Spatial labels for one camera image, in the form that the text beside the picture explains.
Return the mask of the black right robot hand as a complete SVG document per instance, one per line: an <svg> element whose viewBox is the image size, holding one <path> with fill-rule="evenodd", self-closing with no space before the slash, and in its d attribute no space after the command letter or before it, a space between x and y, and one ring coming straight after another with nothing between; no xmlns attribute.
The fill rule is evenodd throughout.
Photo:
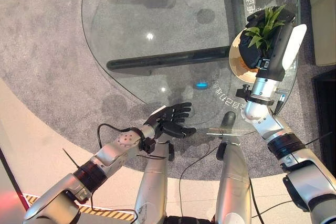
<svg viewBox="0 0 336 224"><path fill-rule="evenodd" d="M250 14L240 35L239 53L245 65L257 69L257 81L282 82L305 36L306 26L284 5Z"/></svg>

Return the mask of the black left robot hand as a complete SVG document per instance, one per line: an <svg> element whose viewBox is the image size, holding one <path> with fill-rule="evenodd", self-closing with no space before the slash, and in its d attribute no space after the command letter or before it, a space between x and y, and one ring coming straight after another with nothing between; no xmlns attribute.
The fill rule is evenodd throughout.
<svg viewBox="0 0 336 224"><path fill-rule="evenodd" d="M192 104L184 102L172 106L162 106L154 111L145 121L144 125L154 130L154 139L163 133L174 138L186 138L196 133L196 128L185 127L183 123L189 117Z"/></svg>

